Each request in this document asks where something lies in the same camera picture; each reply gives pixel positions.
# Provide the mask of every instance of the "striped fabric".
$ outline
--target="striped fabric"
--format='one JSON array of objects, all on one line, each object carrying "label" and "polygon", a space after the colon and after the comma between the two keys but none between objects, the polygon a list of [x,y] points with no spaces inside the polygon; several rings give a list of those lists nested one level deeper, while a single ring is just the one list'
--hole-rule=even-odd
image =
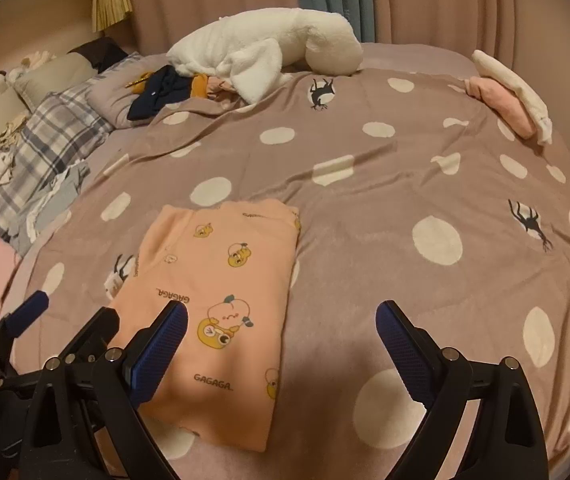
[{"label": "striped fabric", "polygon": [[12,179],[0,186],[0,237],[28,200],[65,168],[87,158],[113,126],[86,101],[92,85],[140,59],[132,54],[97,76],[63,92],[52,92],[36,108],[20,134]]}]

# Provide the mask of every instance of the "navy clothing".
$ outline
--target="navy clothing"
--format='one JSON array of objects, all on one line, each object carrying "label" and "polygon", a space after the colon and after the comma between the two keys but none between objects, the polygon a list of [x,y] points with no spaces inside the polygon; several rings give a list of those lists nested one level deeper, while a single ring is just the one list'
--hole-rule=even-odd
[{"label": "navy clothing", "polygon": [[192,77],[178,75],[171,65],[154,72],[145,85],[145,91],[131,104],[127,119],[141,121],[154,117],[165,105],[180,103],[191,94]]}]

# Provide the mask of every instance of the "bed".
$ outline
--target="bed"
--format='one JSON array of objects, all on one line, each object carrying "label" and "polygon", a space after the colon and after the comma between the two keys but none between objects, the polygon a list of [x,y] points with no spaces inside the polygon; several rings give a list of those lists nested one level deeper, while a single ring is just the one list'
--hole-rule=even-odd
[{"label": "bed", "polygon": [[[114,261],[136,254],[164,204],[277,198],[299,208],[302,231],[267,451],[215,447],[147,417],[182,478],[383,478],[424,413],[376,335],[375,309],[389,298],[442,347],[479,361],[516,357],[550,468],[566,467],[570,156],[561,133],[544,150],[522,142],[465,94],[460,78],[474,67],[458,54],[379,45],[367,54],[364,66],[377,68],[335,78],[323,110],[310,100],[318,76],[300,73],[241,110],[188,100],[151,126],[113,132],[94,154],[107,171],[94,172],[14,280],[6,311],[37,289],[51,298],[16,342],[17,369],[41,367],[109,303]],[[120,135],[131,140],[110,147]],[[442,478],[473,418],[468,410]]]}]

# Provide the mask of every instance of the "brown pillow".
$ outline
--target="brown pillow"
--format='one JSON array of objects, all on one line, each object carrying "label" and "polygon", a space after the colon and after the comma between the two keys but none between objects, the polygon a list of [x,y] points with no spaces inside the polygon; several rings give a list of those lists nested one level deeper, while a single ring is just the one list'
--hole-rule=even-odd
[{"label": "brown pillow", "polygon": [[125,88],[128,83],[135,81],[144,72],[156,72],[168,63],[165,54],[146,56],[138,61],[129,63],[122,69],[110,73],[105,79],[94,84],[87,95],[87,102],[102,117],[107,119],[115,128],[133,128],[151,122],[129,121],[129,107],[138,97],[132,93],[132,88]]}]

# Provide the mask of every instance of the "pile of clothes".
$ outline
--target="pile of clothes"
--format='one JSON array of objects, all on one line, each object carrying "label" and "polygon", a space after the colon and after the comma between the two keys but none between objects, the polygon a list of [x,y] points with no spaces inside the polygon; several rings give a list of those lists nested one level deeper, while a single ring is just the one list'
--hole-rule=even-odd
[{"label": "pile of clothes", "polygon": [[231,83],[200,73],[193,77],[181,76],[172,65],[165,65],[153,73],[145,72],[126,88],[138,95],[129,108],[129,121],[148,120],[165,105],[180,103],[190,97],[219,102],[227,110],[247,104]]}]

